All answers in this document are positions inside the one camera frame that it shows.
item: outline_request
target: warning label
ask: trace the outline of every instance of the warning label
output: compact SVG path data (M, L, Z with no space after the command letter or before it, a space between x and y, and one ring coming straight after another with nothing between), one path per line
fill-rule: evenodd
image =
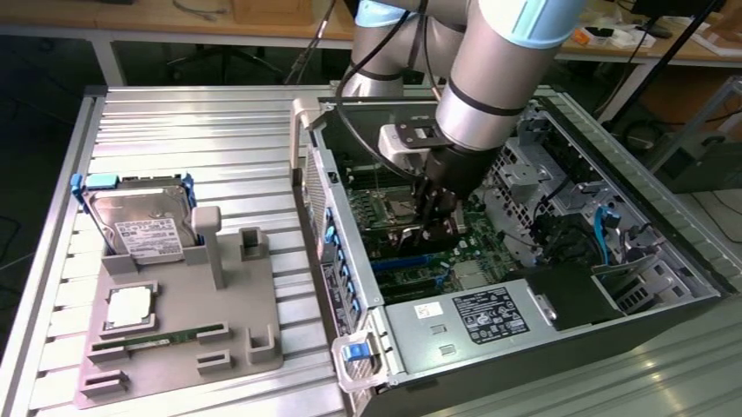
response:
M478 345L529 331L505 288L456 297L454 304L473 342Z
M135 259L183 253L174 219L117 223L117 230Z

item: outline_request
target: metal table surface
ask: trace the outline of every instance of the metal table surface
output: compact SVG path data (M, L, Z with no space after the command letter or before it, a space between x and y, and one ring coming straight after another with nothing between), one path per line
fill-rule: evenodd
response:
M290 103L330 93L329 87L151 88L85 99L0 371L5 415L345 415L288 163ZM222 233L261 226L270 234L286 363L266 374L81 412L71 401L103 243L69 197L70 176L186 170L200 206L222 209Z
M345 415L288 178L290 101L330 93L328 87L127 88L85 99L0 368L3 415ZM200 204L224 210L224 233L245 225L270 232L286 366L79 412L71 400L102 239L70 201L67 179L74 172L185 169ZM742 408L741 374L735 297L631 353L436 416L727 417Z

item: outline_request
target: hard drive label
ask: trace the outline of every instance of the hard drive label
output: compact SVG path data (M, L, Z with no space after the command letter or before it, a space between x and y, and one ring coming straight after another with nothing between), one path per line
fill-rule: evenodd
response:
M150 258L183 253L182 240L171 218L117 223L121 239L129 254L135 258Z

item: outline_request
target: green circuit board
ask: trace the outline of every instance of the green circuit board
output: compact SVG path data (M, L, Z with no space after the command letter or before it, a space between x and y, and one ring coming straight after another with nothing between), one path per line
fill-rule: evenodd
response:
M352 190L349 200L373 266L394 260L385 231L414 220L410 188ZM484 206L477 206L472 202L464 206L468 232L456 248L425 255L425 264L418 267L376 273L388 304L496 284L510 271L522 268L497 237Z

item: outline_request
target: chair leg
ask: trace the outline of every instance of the chair leg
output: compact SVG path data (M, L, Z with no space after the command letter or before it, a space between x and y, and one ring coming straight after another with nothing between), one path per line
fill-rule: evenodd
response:
M197 52L196 54L190 55L190 56L185 56L183 58L178 58L173 61L170 61L167 63L167 66L171 67L174 65L183 65L186 63L196 63L197 61L202 61L205 59L209 59L213 56L217 56L222 53L222 50L220 48L209 48L205 50L201 50L200 52Z
M280 76L282 79L286 76L286 74L284 73L284 71L281 70L280 67L277 67L273 63L270 63L269 61L258 58L257 56L242 52L238 49L233 49L230 52L237 58L241 58L242 60L245 60L246 62L252 63L253 65L258 65L260 67L262 67L264 69L269 70L270 72L274 73L276 76Z
M233 51L224 50L222 53L222 85L228 85L228 69L230 68L230 62L233 61Z

